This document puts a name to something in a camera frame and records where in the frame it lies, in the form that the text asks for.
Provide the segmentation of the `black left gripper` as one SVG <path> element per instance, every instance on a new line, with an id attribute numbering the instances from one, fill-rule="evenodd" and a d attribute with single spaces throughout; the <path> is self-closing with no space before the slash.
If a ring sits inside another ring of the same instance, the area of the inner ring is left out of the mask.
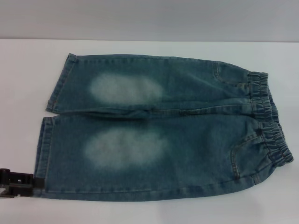
<path id="1" fill-rule="evenodd" d="M 12 172 L 10 169 L 0 169 L 0 197 L 31 197 L 32 188 L 43 189 L 43 178 L 33 174 Z"/>

